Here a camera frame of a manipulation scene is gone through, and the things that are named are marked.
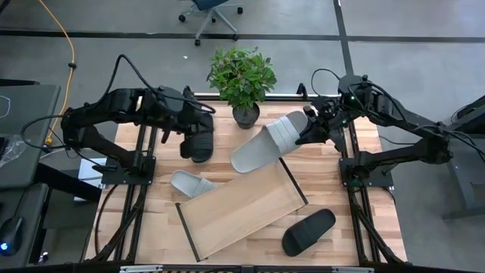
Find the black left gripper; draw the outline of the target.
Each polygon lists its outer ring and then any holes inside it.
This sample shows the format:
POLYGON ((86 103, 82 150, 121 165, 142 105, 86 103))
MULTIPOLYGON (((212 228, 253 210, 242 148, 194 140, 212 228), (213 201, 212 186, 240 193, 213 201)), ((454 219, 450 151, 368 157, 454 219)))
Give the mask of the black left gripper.
MULTIPOLYGON (((168 105, 176 109, 176 114, 171 117, 171 121, 166 122, 162 127, 161 142, 163 144, 167 142, 171 130, 177 133, 213 132, 212 115, 203 109, 206 105, 197 100, 189 86, 184 86, 182 92, 165 86, 162 94, 168 105)), ((180 156, 182 158, 192 157, 192 139, 188 136, 185 136, 184 141, 180 144, 180 156)))

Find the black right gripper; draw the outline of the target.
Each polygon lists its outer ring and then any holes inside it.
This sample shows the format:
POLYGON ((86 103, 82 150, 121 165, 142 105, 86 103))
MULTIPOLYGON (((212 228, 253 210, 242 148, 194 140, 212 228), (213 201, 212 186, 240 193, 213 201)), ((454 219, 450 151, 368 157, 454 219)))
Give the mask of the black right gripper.
POLYGON ((316 98, 318 122, 308 121, 296 145, 326 143, 327 137, 342 136, 343 116, 340 99, 337 97, 319 96, 316 98))

